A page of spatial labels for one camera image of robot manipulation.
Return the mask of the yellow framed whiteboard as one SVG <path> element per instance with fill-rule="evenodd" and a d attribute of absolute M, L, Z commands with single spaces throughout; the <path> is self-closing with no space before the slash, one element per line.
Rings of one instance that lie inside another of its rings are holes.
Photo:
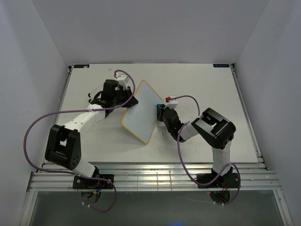
<path fill-rule="evenodd" d="M 121 125 L 146 145 L 157 124 L 157 105 L 164 101 L 145 80 L 140 82 L 134 97 L 138 104 L 125 111 Z"/>

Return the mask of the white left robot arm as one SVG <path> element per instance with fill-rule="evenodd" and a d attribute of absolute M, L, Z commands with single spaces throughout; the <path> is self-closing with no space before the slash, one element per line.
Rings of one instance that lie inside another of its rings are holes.
<path fill-rule="evenodd" d="M 124 74 L 114 80 L 106 80 L 103 89 L 89 100 L 86 112 L 64 125 L 52 126 L 45 159 L 84 176 L 83 182 L 89 188 L 97 187 L 100 182 L 99 170 L 81 157 L 81 139 L 118 107 L 130 108 L 138 104 L 127 85 L 128 81 L 129 77 Z"/>

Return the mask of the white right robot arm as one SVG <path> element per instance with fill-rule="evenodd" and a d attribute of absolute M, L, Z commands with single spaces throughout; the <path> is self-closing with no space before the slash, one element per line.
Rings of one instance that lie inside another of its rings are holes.
<path fill-rule="evenodd" d="M 182 123 L 175 109 L 164 104 L 157 105 L 157 120 L 163 122 L 177 146 L 188 139 L 200 135 L 212 148 L 213 166 L 210 174 L 200 174 L 197 179 L 188 173 L 178 149 L 180 162 L 187 175 L 198 186 L 225 186 L 233 171 L 230 163 L 230 146 L 236 131 L 235 125 L 211 108 L 207 108 L 195 120 Z"/>

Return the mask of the blue whiteboard eraser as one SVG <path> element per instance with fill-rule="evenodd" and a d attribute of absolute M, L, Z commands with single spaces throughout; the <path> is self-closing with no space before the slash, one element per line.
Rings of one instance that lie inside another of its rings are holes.
<path fill-rule="evenodd" d="M 157 108 L 158 111 L 163 111 L 164 108 L 165 108 L 165 105 L 164 104 L 157 104 L 156 108 Z"/>

